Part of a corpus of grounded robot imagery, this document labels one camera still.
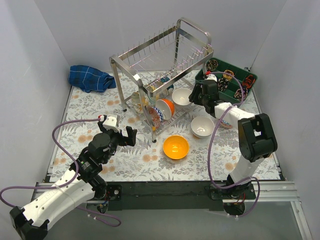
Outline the white grey-rimmed bowl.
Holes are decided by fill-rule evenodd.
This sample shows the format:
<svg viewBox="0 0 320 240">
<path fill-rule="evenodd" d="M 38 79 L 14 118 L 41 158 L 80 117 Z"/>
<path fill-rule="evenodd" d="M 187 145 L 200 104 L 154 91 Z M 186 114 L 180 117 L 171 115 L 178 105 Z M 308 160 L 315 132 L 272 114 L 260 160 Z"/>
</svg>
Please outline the white grey-rimmed bowl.
<svg viewBox="0 0 320 240">
<path fill-rule="evenodd" d="M 172 101 L 179 107 L 188 107 L 192 103 L 189 100 L 189 96 L 192 91 L 188 88 L 178 88 L 172 93 Z"/>
</svg>

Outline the orange and white bowl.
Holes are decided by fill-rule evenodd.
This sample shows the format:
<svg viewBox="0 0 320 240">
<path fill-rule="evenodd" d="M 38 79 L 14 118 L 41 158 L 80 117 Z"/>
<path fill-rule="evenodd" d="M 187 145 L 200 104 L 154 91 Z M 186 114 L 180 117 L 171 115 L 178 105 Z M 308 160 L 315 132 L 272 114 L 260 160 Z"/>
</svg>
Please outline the orange and white bowl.
<svg viewBox="0 0 320 240">
<path fill-rule="evenodd" d="M 165 121 L 168 121 L 175 113 L 175 106 L 168 99 L 158 99 L 155 103 L 155 107 L 161 111 Z"/>
</svg>

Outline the plain white ribbed bowl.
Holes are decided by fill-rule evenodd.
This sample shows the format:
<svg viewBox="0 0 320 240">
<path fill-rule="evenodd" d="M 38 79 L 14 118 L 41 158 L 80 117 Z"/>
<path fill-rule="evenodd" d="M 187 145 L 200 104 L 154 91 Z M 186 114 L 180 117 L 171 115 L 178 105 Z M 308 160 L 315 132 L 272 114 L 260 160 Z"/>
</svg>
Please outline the plain white ribbed bowl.
<svg viewBox="0 0 320 240">
<path fill-rule="evenodd" d="M 191 121 L 191 131 L 198 138 L 207 138 L 212 135 L 215 124 L 205 116 L 197 116 Z"/>
</svg>

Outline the blue zigzag patterned bowl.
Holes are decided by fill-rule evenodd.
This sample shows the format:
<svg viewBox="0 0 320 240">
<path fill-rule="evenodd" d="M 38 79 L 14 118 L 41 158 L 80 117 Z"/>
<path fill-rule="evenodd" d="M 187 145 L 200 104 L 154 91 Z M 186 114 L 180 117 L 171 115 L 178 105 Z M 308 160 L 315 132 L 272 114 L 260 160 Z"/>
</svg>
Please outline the blue zigzag patterned bowl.
<svg viewBox="0 0 320 240">
<path fill-rule="evenodd" d="M 154 122 L 162 123 L 164 120 L 162 112 L 157 107 L 149 107 L 149 114 Z"/>
</svg>

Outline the white bowl red diamond pattern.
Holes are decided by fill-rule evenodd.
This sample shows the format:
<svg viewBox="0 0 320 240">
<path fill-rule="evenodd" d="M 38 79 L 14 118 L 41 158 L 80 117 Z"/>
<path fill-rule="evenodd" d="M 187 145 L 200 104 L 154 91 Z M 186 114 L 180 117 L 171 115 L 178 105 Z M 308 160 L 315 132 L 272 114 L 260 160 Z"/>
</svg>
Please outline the white bowl red diamond pattern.
<svg viewBox="0 0 320 240">
<path fill-rule="evenodd" d="M 226 129 L 232 129 L 233 126 L 231 124 L 229 124 L 228 122 L 222 120 L 220 125 L 223 127 L 223 128 L 226 128 Z"/>
</svg>

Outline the yellow bowl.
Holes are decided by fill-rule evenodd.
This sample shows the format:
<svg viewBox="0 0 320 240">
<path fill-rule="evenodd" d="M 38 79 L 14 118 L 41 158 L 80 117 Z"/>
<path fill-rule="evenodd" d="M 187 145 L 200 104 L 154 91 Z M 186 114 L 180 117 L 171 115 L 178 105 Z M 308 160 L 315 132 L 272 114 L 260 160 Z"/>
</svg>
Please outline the yellow bowl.
<svg viewBox="0 0 320 240">
<path fill-rule="evenodd" d="M 163 143 L 163 152 L 172 160 L 180 160 L 187 156 L 189 152 L 189 143 L 181 135 L 169 136 Z"/>
</svg>

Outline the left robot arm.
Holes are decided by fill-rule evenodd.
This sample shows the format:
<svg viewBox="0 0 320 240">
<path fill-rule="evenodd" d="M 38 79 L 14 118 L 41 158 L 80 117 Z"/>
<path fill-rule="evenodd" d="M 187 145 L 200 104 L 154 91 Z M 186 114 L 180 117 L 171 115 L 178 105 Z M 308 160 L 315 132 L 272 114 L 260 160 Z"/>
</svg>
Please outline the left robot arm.
<svg viewBox="0 0 320 240">
<path fill-rule="evenodd" d="M 103 165 L 115 155 L 117 147 L 133 147 L 137 130 L 126 127 L 123 135 L 117 125 L 98 122 L 96 134 L 62 177 L 44 193 L 23 207 L 9 212 L 12 225 L 23 240 L 43 240 L 49 229 L 63 216 L 91 199 L 101 200 L 107 194 L 107 183 L 100 177 Z"/>
</svg>

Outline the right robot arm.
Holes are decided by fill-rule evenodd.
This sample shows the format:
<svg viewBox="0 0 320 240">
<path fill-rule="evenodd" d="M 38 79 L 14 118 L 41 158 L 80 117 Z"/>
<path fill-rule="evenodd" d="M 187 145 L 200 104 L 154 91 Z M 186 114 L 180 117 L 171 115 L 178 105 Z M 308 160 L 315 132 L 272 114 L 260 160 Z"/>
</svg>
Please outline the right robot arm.
<svg viewBox="0 0 320 240">
<path fill-rule="evenodd" d="M 214 80 L 197 82 L 189 95 L 189 101 L 203 106 L 205 111 L 218 120 L 217 126 L 226 121 L 238 131 L 241 156 L 236 167 L 228 175 L 225 185 L 215 183 L 209 171 L 209 179 L 216 193 L 237 199 L 249 189 L 253 174 L 264 159 L 278 148 L 269 116 L 253 114 L 238 108 L 236 104 L 219 98 L 218 84 Z"/>
</svg>

